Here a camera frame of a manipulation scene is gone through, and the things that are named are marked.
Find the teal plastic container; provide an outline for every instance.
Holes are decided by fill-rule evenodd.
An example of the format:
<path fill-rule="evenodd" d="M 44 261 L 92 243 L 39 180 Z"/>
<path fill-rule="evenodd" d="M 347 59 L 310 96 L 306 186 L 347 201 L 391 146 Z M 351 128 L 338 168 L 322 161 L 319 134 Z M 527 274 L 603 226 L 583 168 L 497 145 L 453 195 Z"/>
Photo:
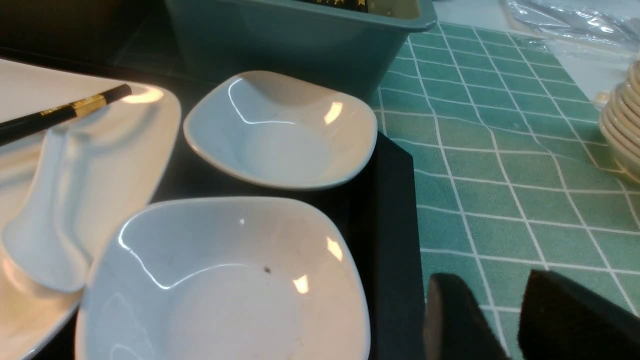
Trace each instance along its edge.
<path fill-rule="evenodd" d="M 297 0 L 165 0 L 187 70 L 223 81 L 269 70 L 368 100 L 431 0 L 370 0 L 369 13 Z"/>

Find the plastic bag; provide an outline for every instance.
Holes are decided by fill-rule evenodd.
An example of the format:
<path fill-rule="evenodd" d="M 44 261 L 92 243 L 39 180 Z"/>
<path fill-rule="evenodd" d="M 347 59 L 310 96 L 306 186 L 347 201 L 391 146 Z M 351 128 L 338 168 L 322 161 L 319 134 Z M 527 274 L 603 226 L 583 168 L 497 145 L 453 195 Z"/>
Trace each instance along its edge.
<path fill-rule="evenodd" d="M 534 31 L 605 49 L 640 51 L 640 19 L 570 8 L 557 0 L 555 4 L 544 0 L 506 0 L 506 4 L 514 19 Z"/>

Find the plate rim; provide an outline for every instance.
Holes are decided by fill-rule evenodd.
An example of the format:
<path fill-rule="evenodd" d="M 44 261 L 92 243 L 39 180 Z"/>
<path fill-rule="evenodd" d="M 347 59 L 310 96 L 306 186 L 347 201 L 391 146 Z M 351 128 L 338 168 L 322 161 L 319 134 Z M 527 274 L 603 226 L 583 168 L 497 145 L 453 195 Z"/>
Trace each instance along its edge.
<path fill-rule="evenodd" d="M 38 66 L 38 65 L 32 65 L 32 64 L 28 64 L 28 63 L 22 63 L 19 61 L 13 61 L 10 59 L 5 59 L 5 58 L 0 58 L 0 65 L 2 65 L 1 63 L 7 63 L 9 64 L 9 66 L 18 66 L 18 67 L 24 67 L 27 69 L 36 69 L 36 70 L 43 70 L 45 72 L 57 72 L 57 73 L 61 73 L 64 74 L 65 76 L 74 76 L 77 78 L 85 78 L 88 80 L 93 80 L 93 79 L 100 79 L 100 80 L 108 80 L 108 81 L 119 81 L 122 83 L 126 83 L 129 85 L 136 85 L 136 86 L 145 86 L 145 87 L 150 87 L 150 88 L 156 88 L 160 91 L 162 91 L 164 93 L 163 98 L 167 98 L 169 99 L 169 101 L 173 102 L 176 106 L 177 106 L 177 120 L 175 121 L 175 129 L 171 129 L 170 127 L 164 126 L 164 130 L 165 131 L 169 131 L 172 130 L 173 132 L 173 142 L 171 144 L 170 147 L 170 151 L 168 151 L 167 153 L 167 157 L 164 161 L 164 165 L 162 168 L 162 176 L 159 176 L 155 182 L 155 184 L 152 187 L 152 191 L 150 192 L 150 195 L 148 196 L 148 199 L 145 201 L 146 205 L 148 205 L 151 200 L 153 199 L 153 196 L 155 195 L 158 186 L 160 185 L 160 182 L 162 181 L 162 179 L 164 178 L 164 173 L 166 172 L 166 169 L 169 165 L 169 162 L 171 160 L 171 156 L 173 155 L 173 152 L 175 150 L 175 143 L 177 141 L 178 138 L 178 133 L 180 132 L 180 123 L 182 122 L 182 104 L 180 103 L 180 100 L 178 99 L 178 97 L 171 91 L 169 91 L 169 89 L 163 88 L 161 86 L 156 86 L 153 84 L 147 84 L 147 83 L 138 83 L 135 81 L 128 81 L 128 80 L 120 80 L 120 79 L 116 79 L 116 78 L 105 78 L 102 76 L 92 76 L 92 75 L 87 75 L 87 74 L 80 74 L 80 73 L 76 73 L 76 72 L 70 72 L 70 71 L 64 71 L 64 70 L 57 70 L 57 69 L 50 69 L 48 67 L 42 67 L 42 66 Z M 100 250 L 97 251 L 97 255 L 93 257 L 92 260 L 92 264 L 93 262 L 96 261 L 96 259 L 101 258 L 102 253 L 105 250 L 105 246 L 109 243 L 109 241 L 105 241 L 105 244 L 102 244 L 102 247 L 100 248 Z M 55 338 L 60 331 L 62 330 L 62 328 L 64 326 L 66 326 L 66 324 L 68 324 L 69 320 L 71 320 L 71 318 L 73 317 L 74 312 L 78 309 L 80 302 L 82 300 L 82 293 L 83 290 L 80 290 L 74 294 L 70 294 L 67 296 L 78 296 L 78 298 L 75 299 L 75 301 L 66 309 L 66 313 L 60 317 L 60 319 L 58 319 L 50 328 L 48 331 L 45 332 L 44 336 L 42 336 L 37 342 L 33 343 L 31 346 L 29 346 L 29 350 L 27 350 L 27 352 L 25 352 L 24 354 L 21 355 L 20 358 L 18 358 L 18 360 L 28 360 L 31 359 L 33 357 L 35 357 L 36 355 L 38 355 L 38 353 L 40 351 L 42 351 L 50 342 L 51 340 L 53 340 L 53 338 Z"/>

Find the bowl rim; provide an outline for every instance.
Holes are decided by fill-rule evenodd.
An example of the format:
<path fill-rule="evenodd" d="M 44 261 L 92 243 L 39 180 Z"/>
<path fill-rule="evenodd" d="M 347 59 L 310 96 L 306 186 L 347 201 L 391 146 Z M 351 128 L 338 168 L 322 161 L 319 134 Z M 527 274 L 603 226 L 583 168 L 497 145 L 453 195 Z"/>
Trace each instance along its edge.
<path fill-rule="evenodd" d="M 612 92 L 611 95 L 611 100 L 607 106 L 602 109 L 602 111 L 606 112 L 605 116 L 607 116 L 607 120 L 609 120 L 609 122 L 634 145 L 638 145 L 640 147 L 640 128 L 636 126 L 636 122 L 634 120 L 629 119 L 627 114 L 618 108 L 618 106 L 622 107 L 622 105 L 618 104 L 620 99 L 615 97 L 615 92 Z"/>
<path fill-rule="evenodd" d="M 301 206 L 303 208 L 307 208 L 309 209 L 312 213 L 314 213 L 315 217 L 319 217 L 322 219 L 323 222 L 326 223 L 326 225 L 335 233 L 338 235 L 337 239 L 335 239 L 335 241 L 338 241 L 340 243 L 341 246 L 344 247 L 344 249 L 346 250 L 346 256 L 343 260 L 346 260 L 348 262 L 347 265 L 345 265 L 346 267 L 352 269 L 353 273 L 355 274 L 355 277 L 357 279 L 356 284 L 355 284 L 355 291 L 357 292 L 357 294 L 359 295 L 358 297 L 360 298 L 360 303 L 361 303 L 361 308 L 363 311 L 363 321 L 365 324 L 365 329 L 363 330 L 364 333 L 364 354 L 367 354 L 367 356 L 371 353 L 371 321 L 370 321 L 370 311 L 369 311 L 369 304 L 367 301 L 367 297 L 366 294 L 364 292 L 364 286 L 362 284 L 362 278 L 360 277 L 360 272 L 358 271 L 358 267 L 356 266 L 355 260 L 353 259 L 353 255 L 351 254 L 351 250 L 349 249 L 346 240 L 344 239 L 344 237 L 342 236 L 342 233 L 340 232 L 340 230 L 338 229 L 338 227 L 335 225 L 335 223 L 333 222 L 333 220 L 331 220 L 331 218 L 329 218 L 329 216 L 327 216 L 325 213 L 323 213 L 320 209 L 316 208 L 315 206 L 308 204 L 306 202 L 297 200 L 297 199 L 290 199 L 287 197 L 270 197 L 270 196 L 228 196 L 228 197 L 197 197 L 197 198 L 188 198 L 188 199 L 175 199 L 175 200 L 168 200 L 168 201 L 161 201 L 161 202 L 156 202 L 153 203 L 151 205 L 148 205 L 147 207 L 143 208 L 142 210 L 140 210 L 139 212 L 131 215 L 127 220 L 125 220 L 122 224 L 122 226 L 120 226 L 115 232 L 114 235 L 111 237 L 111 239 L 109 241 L 105 241 L 105 245 L 104 248 L 102 249 L 102 251 L 99 252 L 99 256 L 97 256 L 91 265 L 91 268 L 89 269 L 89 273 L 87 275 L 86 278 L 86 284 L 87 286 L 89 285 L 94 285 L 95 283 L 95 276 L 97 275 L 98 270 L 101 268 L 101 264 L 104 260 L 104 256 L 107 254 L 108 249 L 110 248 L 111 244 L 115 241 L 115 239 L 117 237 L 120 236 L 120 234 L 122 234 L 122 231 L 124 231 L 124 229 L 127 227 L 127 225 L 129 223 L 131 223 L 133 220 L 135 220 L 136 218 L 150 212 L 150 211 L 155 211 L 159 208 L 166 208 L 166 207 L 174 207 L 174 206 L 183 206 L 183 205 L 191 205 L 191 204 L 199 204 L 199 203 L 211 203 L 211 204 L 215 204 L 215 203 L 222 203 L 222 202 L 234 202 L 234 201 L 248 201 L 248 202 L 255 202 L 255 201 L 261 201 L 261 202 L 281 202 L 281 203 L 289 203 L 295 206 Z M 76 353 L 76 360 L 90 360 L 87 357 L 85 357 L 86 354 L 86 335 L 88 334 L 88 329 L 86 326 L 87 323 L 87 309 L 86 309 L 86 301 L 88 301 L 88 297 L 90 296 L 89 294 L 92 291 L 84 291 L 82 296 L 80 297 L 80 299 L 78 300 L 78 312 L 77 312 L 77 320 L 76 320 L 76 332 L 74 334 L 74 348 L 75 348 L 75 353 Z"/>
<path fill-rule="evenodd" d="M 280 181 L 272 181 L 272 180 L 263 179 L 261 177 L 255 176 L 253 174 L 246 174 L 246 173 L 244 173 L 242 171 L 239 171 L 239 170 L 237 170 L 237 169 L 235 169 L 233 167 L 228 166 L 226 163 L 218 160 L 215 156 L 212 156 L 208 152 L 204 151 L 199 146 L 198 142 L 193 138 L 193 135 L 191 134 L 191 131 L 189 130 L 190 124 L 192 123 L 193 119 L 195 118 L 194 114 L 199 112 L 199 109 L 203 106 L 203 104 L 206 101 L 208 101 L 214 95 L 214 93 L 216 93 L 220 89 L 226 87 L 231 81 L 233 81 L 235 79 L 242 78 L 243 76 L 248 75 L 248 74 L 270 74 L 270 76 L 278 76 L 278 77 L 283 77 L 283 78 L 294 79 L 296 81 L 300 81 L 300 82 L 302 82 L 304 84 L 307 84 L 307 85 L 316 86 L 318 88 L 326 89 L 326 90 L 329 90 L 329 91 L 336 92 L 338 94 L 345 95 L 346 97 L 349 97 L 350 99 L 354 100 L 356 103 L 361 104 L 363 106 L 363 108 L 365 110 L 368 110 L 368 112 L 370 113 L 369 115 L 370 115 L 371 124 L 372 124 L 372 126 L 371 126 L 371 134 L 369 136 L 367 136 L 367 138 L 370 139 L 371 142 L 369 144 L 369 148 L 368 148 L 367 152 L 365 153 L 365 156 L 363 157 L 362 161 L 355 168 L 353 168 L 353 170 L 351 170 L 349 173 L 347 173 L 344 177 L 341 177 L 341 178 L 333 180 L 333 181 L 327 181 L 327 182 L 324 182 L 324 183 L 317 183 L 316 182 L 316 183 L 299 183 L 299 184 L 291 183 L 291 184 L 286 184 L 286 183 L 282 183 Z M 316 84 L 313 84 L 313 83 L 309 83 L 309 82 L 304 81 L 304 80 L 292 78 L 290 76 L 279 74 L 277 72 L 271 72 L 271 71 L 265 71 L 265 70 L 251 70 L 251 71 L 241 72 L 239 74 L 233 75 L 231 78 L 228 78 L 227 80 L 224 80 L 222 83 L 220 83 L 220 85 L 216 86 L 216 88 L 211 90 L 207 95 L 205 95 L 205 97 L 203 97 L 200 101 L 198 101 L 198 104 L 196 104 L 196 106 L 193 107 L 193 109 L 189 112 L 187 117 L 184 119 L 184 123 L 182 125 L 182 132 L 184 133 L 184 137 L 186 138 L 187 143 L 189 144 L 191 149 L 196 154 L 198 154 L 202 159 L 204 159 L 209 164 L 213 165 L 215 168 L 225 172 L 226 174 L 228 174 L 230 176 L 233 176 L 236 179 L 239 179 L 241 181 L 245 181 L 247 183 L 259 185 L 259 186 L 266 186 L 266 187 L 270 187 L 270 188 L 283 189 L 283 190 L 322 190 L 322 189 L 333 188 L 333 187 L 342 185 L 342 184 L 352 180 L 359 173 L 361 173 L 361 171 L 365 168 L 365 166 L 367 166 L 367 164 L 371 160 L 373 152 L 374 152 L 374 150 L 376 148 L 376 143 L 378 141 L 378 121 L 377 121 L 377 118 L 376 118 L 376 114 L 373 112 L 371 107 L 366 102 L 358 99 L 355 96 L 352 96 L 352 95 L 349 95 L 349 94 L 345 94 L 345 93 L 339 92 L 337 90 L 332 90 L 332 89 L 329 89 L 329 88 L 325 88 L 323 86 L 316 85 Z"/>
<path fill-rule="evenodd" d="M 629 120 L 634 125 L 635 129 L 638 130 L 638 135 L 640 136 L 640 115 L 636 114 L 636 112 L 627 104 L 625 91 L 624 89 L 621 89 L 621 84 L 614 86 L 613 90 L 611 90 L 611 98 L 609 102 L 612 102 L 614 110 L 618 109 L 622 114 L 624 114 L 627 120 Z"/>
<path fill-rule="evenodd" d="M 602 116 L 600 116 L 600 121 L 598 121 L 598 126 L 600 128 L 600 132 L 607 139 L 607 143 L 609 143 L 609 146 L 611 146 L 611 147 L 615 148 L 616 150 L 622 152 L 629 160 L 631 160 L 633 163 L 638 165 L 638 167 L 640 167 L 640 157 L 636 156 L 633 152 L 631 152 L 631 150 L 626 148 L 621 142 L 618 141 L 617 138 L 615 138 L 609 132 L 609 129 L 604 124 L 605 121 L 608 121 L 608 120 L 605 120 L 605 119 L 603 119 Z"/>
<path fill-rule="evenodd" d="M 613 136 L 618 143 L 622 144 L 627 150 L 632 152 L 636 157 L 640 159 L 640 146 L 636 145 L 633 140 L 629 139 L 625 136 L 625 134 L 618 129 L 618 127 L 614 124 L 614 121 L 611 120 L 612 117 L 615 117 L 613 111 L 610 107 L 606 106 L 603 109 L 603 125 L 607 128 L 609 134 Z"/>

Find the white spoon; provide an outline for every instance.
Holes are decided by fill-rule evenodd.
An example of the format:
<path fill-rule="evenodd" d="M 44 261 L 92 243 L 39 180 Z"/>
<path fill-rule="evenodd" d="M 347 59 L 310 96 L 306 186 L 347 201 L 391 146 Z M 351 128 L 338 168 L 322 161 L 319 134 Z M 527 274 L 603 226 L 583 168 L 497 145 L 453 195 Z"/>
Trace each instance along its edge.
<path fill-rule="evenodd" d="M 47 130 L 24 205 L 1 233 L 4 272 L 18 290 L 30 295 L 74 293 L 84 286 L 89 268 L 86 256 L 58 230 L 54 219 L 67 141 L 65 127 Z"/>

